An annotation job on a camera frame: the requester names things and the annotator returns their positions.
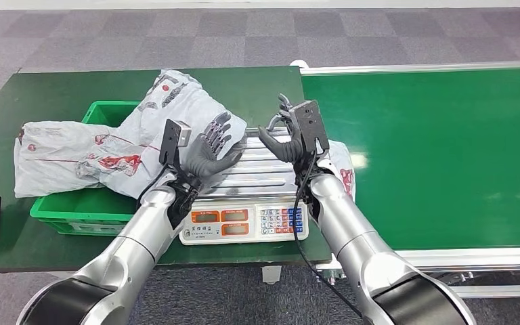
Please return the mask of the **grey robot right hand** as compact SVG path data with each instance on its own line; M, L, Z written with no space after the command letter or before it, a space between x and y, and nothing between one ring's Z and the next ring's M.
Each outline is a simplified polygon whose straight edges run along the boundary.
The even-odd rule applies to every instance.
M258 126L258 137L264 146L279 160L285 163L296 163L302 158L304 150L301 141L301 132L297 121L290 116L290 110L293 108L290 100L283 94L278 94L279 111L272 117L268 127ZM286 125L289 142L279 142L269 132L274 129L277 122L283 122Z

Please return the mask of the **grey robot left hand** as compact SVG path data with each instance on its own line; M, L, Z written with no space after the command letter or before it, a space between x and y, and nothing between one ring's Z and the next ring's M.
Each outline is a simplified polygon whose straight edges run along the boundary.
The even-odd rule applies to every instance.
M242 149L237 145L232 146L223 158L219 158L220 152L232 138L227 134L231 127L228 123L230 119L230 114L223 112L196 136L182 164L185 172L205 180L233 167L241 159Z

